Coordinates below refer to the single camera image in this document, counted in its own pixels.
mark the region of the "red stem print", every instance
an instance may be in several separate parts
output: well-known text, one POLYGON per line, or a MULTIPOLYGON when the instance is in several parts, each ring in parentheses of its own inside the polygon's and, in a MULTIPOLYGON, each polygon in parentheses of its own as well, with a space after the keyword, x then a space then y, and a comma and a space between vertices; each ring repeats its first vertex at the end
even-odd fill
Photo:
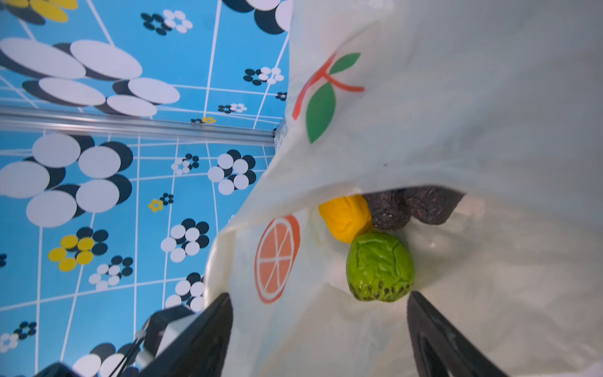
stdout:
POLYGON ((317 83, 323 77, 328 82, 330 82, 331 84, 333 84, 334 86, 336 86, 340 89, 347 90, 349 92, 363 92, 364 91, 364 87, 362 87, 362 86, 346 85, 340 81, 337 81, 336 79, 334 79, 332 76, 330 76, 327 73, 327 70, 329 69, 329 67, 331 67, 331 63, 333 63, 333 59, 335 59, 334 54, 327 60, 327 62, 325 64, 323 64, 322 67, 320 67, 319 70, 317 70, 314 73, 314 75, 312 75, 310 80, 308 80, 308 82, 306 82, 306 84, 301 89, 300 95, 299 95, 299 97, 297 97, 297 101, 295 102, 295 107, 293 108, 293 119, 294 120, 297 120, 297 118, 299 118, 299 116, 300 116, 300 113, 302 112, 302 102, 303 102, 304 97, 306 96, 306 92, 308 91, 308 89, 310 89, 310 87, 312 85, 317 83))

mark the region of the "toy food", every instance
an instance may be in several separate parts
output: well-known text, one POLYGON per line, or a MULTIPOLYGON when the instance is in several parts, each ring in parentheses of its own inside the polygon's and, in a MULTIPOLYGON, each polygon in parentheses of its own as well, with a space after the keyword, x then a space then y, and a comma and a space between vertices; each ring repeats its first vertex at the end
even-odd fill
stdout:
POLYGON ((417 220, 441 225, 448 220, 465 194, 440 186, 419 186, 403 189, 402 196, 406 207, 417 220))
POLYGON ((411 213, 404 204, 402 190, 389 190, 364 194, 371 211, 373 224, 377 229, 400 229, 411 219, 411 213))
POLYGON ((367 201, 362 195, 333 199, 318 206, 333 236, 351 244, 357 235, 373 227, 367 201))
POLYGON ((396 237, 367 232, 352 242, 346 276, 350 292, 358 300, 393 302, 410 292, 414 265, 396 237))

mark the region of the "orange slice print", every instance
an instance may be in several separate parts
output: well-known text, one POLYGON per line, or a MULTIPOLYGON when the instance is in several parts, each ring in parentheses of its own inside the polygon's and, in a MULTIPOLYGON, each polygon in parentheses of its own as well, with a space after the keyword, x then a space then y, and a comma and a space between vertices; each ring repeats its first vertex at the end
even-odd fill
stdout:
POLYGON ((300 226, 292 216, 274 219, 257 245, 255 276, 257 295, 263 303, 280 298, 300 247, 300 226))

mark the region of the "dark purple fruit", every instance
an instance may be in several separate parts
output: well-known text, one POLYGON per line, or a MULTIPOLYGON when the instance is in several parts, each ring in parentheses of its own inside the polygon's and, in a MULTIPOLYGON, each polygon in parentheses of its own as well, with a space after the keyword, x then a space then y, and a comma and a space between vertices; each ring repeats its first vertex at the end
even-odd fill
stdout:
POLYGON ((417 220, 441 225, 448 220, 465 194, 440 186, 419 186, 403 189, 402 196, 406 207, 417 220))
POLYGON ((402 190, 373 192, 363 196, 368 203, 375 228, 400 229, 410 221, 411 214, 404 204, 402 190))

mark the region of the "white plastic bag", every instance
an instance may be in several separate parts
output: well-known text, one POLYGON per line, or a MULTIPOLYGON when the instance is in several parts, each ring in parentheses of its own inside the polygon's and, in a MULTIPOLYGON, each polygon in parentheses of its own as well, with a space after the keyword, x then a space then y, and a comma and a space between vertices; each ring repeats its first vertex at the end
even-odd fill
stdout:
POLYGON ((416 290, 510 375, 603 358, 602 14, 586 0, 296 2, 288 134, 206 272, 206 300, 233 303, 223 376, 415 376, 406 299, 352 297, 349 245, 316 207, 424 184, 468 196, 446 224, 397 233, 416 290))

